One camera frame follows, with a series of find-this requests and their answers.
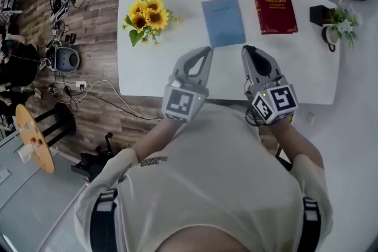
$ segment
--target person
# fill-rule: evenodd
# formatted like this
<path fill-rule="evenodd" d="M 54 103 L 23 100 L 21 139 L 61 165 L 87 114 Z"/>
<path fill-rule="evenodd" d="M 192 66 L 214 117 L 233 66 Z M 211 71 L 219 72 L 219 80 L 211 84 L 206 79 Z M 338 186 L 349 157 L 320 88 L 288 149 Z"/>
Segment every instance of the person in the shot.
<path fill-rule="evenodd" d="M 0 83 L 5 88 L 31 84 L 41 64 L 36 48 L 21 35 L 7 34 L 0 51 Z"/>
<path fill-rule="evenodd" d="M 322 156 L 286 120 L 268 127 L 292 163 L 289 172 L 233 109 L 204 106 L 183 127 L 163 119 L 81 194 L 74 217 L 80 242 L 101 250 L 93 249 L 92 231 L 113 228 L 111 251 L 118 252 L 297 251 L 309 197 L 318 204 L 321 244 L 333 224 Z M 94 225 L 95 205 L 114 196 L 112 208 L 96 206 L 96 213 L 112 209 L 110 229 L 105 218 Z"/>
<path fill-rule="evenodd" d="M 34 90 L 18 91 L 3 91 L 0 93 L 0 114 L 4 116 L 15 116 L 16 107 L 19 104 L 25 105 L 29 97 L 42 99 L 42 92 L 35 88 Z M 10 126 L 0 123 L 0 129 L 10 130 Z"/>

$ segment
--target flower pot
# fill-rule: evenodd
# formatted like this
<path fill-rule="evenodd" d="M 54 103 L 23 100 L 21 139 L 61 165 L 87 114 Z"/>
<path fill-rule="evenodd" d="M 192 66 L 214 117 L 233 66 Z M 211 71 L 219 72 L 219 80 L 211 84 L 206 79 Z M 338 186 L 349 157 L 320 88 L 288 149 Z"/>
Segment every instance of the flower pot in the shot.
<path fill-rule="evenodd" d="M 328 48 L 331 52 L 336 50 L 336 43 L 338 41 L 338 34 L 335 28 L 333 27 L 324 27 L 321 31 L 321 37 L 324 42 L 328 44 Z"/>
<path fill-rule="evenodd" d="M 309 9 L 310 22 L 323 26 L 325 24 L 332 24 L 331 16 L 335 9 L 329 9 L 323 5 L 312 6 Z"/>

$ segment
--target book cover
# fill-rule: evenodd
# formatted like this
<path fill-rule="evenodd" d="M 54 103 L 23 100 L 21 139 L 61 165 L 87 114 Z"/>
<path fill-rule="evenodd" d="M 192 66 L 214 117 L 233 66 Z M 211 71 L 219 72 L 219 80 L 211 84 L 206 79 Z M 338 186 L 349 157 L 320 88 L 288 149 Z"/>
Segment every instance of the book cover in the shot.
<path fill-rule="evenodd" d="M 246 42 L 237 0 L 203 1 L 202 10 L 212 48 Z"/>
<path fill-rule="evenodd" d="M 291 0 L 255 0 L 261 34 L 298 32 Z"/>

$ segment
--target round wooden tabletop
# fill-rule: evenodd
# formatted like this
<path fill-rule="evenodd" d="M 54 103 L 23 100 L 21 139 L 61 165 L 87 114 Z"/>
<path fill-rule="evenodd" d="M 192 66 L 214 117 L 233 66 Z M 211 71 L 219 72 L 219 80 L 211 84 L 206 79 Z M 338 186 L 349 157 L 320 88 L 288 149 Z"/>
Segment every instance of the round wooden tabletop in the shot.
<path fill-rule="evenodd" d="M 19 104 L 16 107 L 16 123 L 20 130 L 19 135 L 25 145 L 29 144 L 32 138 L 35 138 L 36 141 L 42 140 L 42 144 L 39 147 L 34 148 L 31 157 L 43 170 L 50 174 L 53 173 L 54 162 L 45 138 L 28 109 L 22 104 Z M 21 131 L 21 128 L 24 128 L 27 123 L 29 124 L 29 129 Z"/>

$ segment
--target red book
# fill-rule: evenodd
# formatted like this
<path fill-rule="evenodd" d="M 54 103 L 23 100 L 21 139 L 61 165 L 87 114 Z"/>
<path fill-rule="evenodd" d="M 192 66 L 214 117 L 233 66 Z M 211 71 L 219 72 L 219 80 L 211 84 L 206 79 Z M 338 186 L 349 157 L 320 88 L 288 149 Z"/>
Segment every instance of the red book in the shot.
<path fill-rule="evenodd" d="M 298 32 L 291 0 L 255 0 L 261 34 Z"/>

